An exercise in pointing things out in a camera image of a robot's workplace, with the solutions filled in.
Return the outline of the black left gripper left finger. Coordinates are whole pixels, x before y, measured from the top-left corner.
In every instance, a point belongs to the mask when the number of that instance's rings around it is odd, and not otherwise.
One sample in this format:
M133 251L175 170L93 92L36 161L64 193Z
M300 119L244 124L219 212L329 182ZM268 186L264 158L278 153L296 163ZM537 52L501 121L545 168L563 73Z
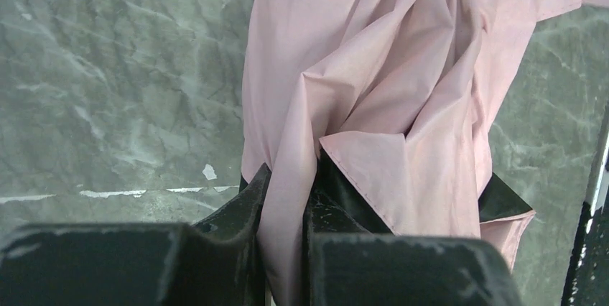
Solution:
M34 224L1 241L3 305L267 305L256 234L271 177L188 223Z

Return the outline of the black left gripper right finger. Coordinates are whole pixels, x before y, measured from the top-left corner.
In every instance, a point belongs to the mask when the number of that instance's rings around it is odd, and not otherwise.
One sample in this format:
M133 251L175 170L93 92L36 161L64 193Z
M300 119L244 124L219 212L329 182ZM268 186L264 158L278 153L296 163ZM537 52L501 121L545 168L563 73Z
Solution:
M396 236L328 154L320 155L303 216L305 305L520 305L490 244Z

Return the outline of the pink and black folding umbrella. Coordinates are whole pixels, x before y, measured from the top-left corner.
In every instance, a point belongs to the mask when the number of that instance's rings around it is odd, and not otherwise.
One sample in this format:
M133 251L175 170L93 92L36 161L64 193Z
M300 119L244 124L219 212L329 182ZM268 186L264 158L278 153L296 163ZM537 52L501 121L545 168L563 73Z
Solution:
M608 0L254 0L241 174L271 169L258 240L302 305L305 206L323 155L390 233L481 238L512 266L533 217L479 217L489 131L537 22Z

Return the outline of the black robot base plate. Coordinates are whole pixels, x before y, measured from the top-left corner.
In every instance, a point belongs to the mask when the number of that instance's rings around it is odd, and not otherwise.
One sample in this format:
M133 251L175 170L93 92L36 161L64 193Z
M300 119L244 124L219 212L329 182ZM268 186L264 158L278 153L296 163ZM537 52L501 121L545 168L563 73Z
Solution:
M608 305L608 111L601 123L561 304Z

